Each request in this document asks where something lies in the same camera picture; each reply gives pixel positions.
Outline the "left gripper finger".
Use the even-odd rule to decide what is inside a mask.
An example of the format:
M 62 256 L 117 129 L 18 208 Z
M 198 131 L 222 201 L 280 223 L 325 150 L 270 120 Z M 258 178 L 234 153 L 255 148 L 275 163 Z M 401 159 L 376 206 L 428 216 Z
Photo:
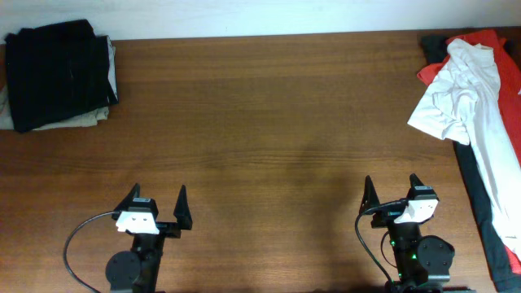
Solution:
M 131 191 L 121 200 L 113 210 L 114 216 L 121 214 L 129 209 L 135 198 L 140 197 L 140 185 L 135 183 Z
M 174 217 L 177 219 L 178 224 L 190 224 L 191 214 L 187 199 L 186 186 L 182 185 L 177 197 L 176 206 L 173 211 Z

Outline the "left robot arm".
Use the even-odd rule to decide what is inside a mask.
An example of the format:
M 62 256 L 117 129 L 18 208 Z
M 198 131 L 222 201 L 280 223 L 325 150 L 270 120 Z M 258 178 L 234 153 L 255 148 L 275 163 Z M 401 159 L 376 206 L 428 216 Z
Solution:
M 186 187 L 181 186 L 175 208 L 174 222 L 158 221 L 156 201 L 140 196 L 140 185 L 131 191 L 114 209 L 112 219 L 119 232 L 134 238 L 128 251 L 111 257 L 105 276 L 111 293 L 155 293 L 167 238 L 180 238 L 183 230 L 191 230 L 193 220 L 187 200 Z

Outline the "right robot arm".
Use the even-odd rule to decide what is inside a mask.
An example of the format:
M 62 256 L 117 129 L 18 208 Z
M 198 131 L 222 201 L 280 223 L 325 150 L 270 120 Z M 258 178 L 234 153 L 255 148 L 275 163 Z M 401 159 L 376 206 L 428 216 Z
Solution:
M 364 216 L 371 216 L 373 229 L 385 229 L 392 246 L 398 280 L 392 280 L 365 244 L 360 230 L 356 235 L 372 261 L 383 272 L 386 292 L 442 292 L 449 282 L 449 269 L 455 255 L 454 247 L 435 235 L 421 235 L 420 225 L 434 216 L 439 198 L 432 186 L 427 186 L 415 175 L 409 176 L 407 195 L 395 201 L 381 203 L 371 178 L 365 178 L 364 193 L 358 224 Z

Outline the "white t-shirt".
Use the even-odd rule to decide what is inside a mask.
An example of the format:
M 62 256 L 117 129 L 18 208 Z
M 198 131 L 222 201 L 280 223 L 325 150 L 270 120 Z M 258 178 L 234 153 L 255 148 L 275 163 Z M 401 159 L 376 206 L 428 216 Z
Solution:
M 520 163 L 501 118 L 501 79 L 493 49 L 455 39 L 449 60 L 408 120 L 435 138 L 471 146 L 491 202 L 493 228 L 520 253 Z

